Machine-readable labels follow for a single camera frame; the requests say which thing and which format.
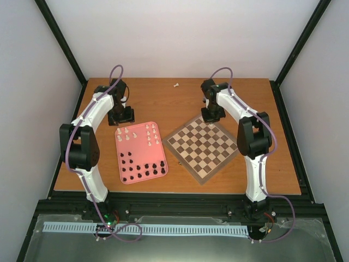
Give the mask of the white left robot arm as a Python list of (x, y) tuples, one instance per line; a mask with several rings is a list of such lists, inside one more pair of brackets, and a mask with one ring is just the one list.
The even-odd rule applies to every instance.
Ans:
[(135, 121), (134, 109), (126, 105), (128, 89), (122, 79), (111, 79), (108, 86), (98, 86), (80, 116), (59, 128), (61, 160), (68, 171), (78, 175), (87, 199), (97, 203), (94, 213), (103, 220), (113, 215), (113, 205), (105, 201), (109, 191), (98, 169), (100, 150), (95, 132), (105, 116), (109, 126)]

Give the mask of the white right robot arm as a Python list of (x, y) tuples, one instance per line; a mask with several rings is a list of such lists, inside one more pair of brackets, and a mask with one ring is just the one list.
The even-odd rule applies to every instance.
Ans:
[(229, 114), (238, 123), (237, 147), (246, 163), (245, 195), (252, 203), (267, 197), (266, 161), (272, 146), (272, 132), (266, 112), (257, 112), (228, 88), (228, 83), (216, 84), (207, 79), (201, 84), (206, 106), (201, 115), (206, 123), (218, 122)]

